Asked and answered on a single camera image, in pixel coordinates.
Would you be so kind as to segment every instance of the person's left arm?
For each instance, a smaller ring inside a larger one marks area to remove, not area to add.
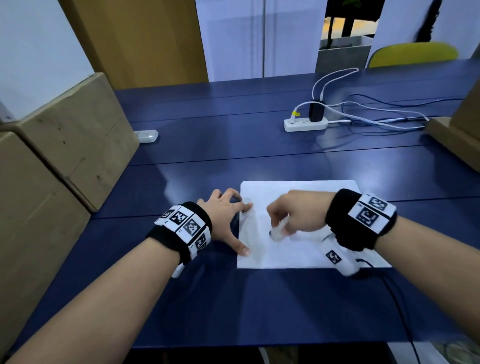
[[[231,204],[233,196],[241,200],[233,189],[223,195],[214,190],[198,205],[212,221],[212,240],[248,255],[229,224],[252,205]],[[121,363],[179,262],[179,253],[147,238],[53,316],[8,363]]]

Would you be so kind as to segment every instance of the person's left hand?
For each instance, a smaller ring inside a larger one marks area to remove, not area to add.
[[[231,204],[230,199],[232,197],[240,202]],[[250,255],[250,249],[233,235],[230,222],[237,212],[250,210],[251,202],[244,204],[240,194],[233,188],[229,188],[224,194],[220,190],[214,190],[207,202],[200,199],[197,204],[205,210],[212,221],[212,240],[226,242],[238,255]]]

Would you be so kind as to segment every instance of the concrete planter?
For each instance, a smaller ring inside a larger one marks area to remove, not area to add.
[[[315,71],[328,73],[350,67],[365,67],[372,41],[367,36],[334,38],[330,49],[318,51]],[[320,48],[326,44],[327,39],[322,39]]]

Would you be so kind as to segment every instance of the person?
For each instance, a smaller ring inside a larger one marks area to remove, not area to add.
[[[268,206],[272,227],[288,215],[286,235],[318,230],[335,196],[290,191]],[[231,203],[232,197],[239,202]],[[249,255],[229,224],[251,203],[229,188],[223,194],[214,190],[208,201],[197,204],[211,220],[213,240]],[[182,259],[166,245],[146,238],[54,315],[8,363],[121,363]],[[479,250],[402,217],[374,248],[480,342]]]

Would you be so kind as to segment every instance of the tabletop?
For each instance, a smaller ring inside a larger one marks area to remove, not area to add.
[[[240,189],[242,181],[356,180],[361,191],[394,202],[400,215],[480,248],[480,174],[423,131],[344,124],[283,130],[283,120],[311,99],[320,76],[117,92],[134,130],[157,129],[159,138],[140,145],[13,349],[139,244],[168,207],[206,198],[215,188]],[[354,93],[405,105],[462,98],[479,77],[476,60],[362,70],[331,83],[325,101],[337,103]],[[409,110],[448,116],[459,103]],[[359,107],[347,112],[375,119],[392,115]],[[170,280],[134,347],[406,341],[379,275],[399,297],[414,340],[461,337],[452,320],[392,268],[357,279],[334,269],[236,269],[233,252],[213,242]]]

